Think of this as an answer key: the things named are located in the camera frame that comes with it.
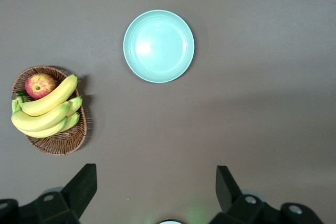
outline gray table surface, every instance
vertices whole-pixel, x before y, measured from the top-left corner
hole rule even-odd
[[[146,82],[123,36],[165,9],[195,38],[180,78]],[[220,210],[217,165],[279,208],[298,202],[336,223],[336,0],[0,0],[0,198],[27,204],[96,163],[98,191],[82,223],[208,223]],[[10,121],[25,69],[80,79],[92,132],[52,156]]]

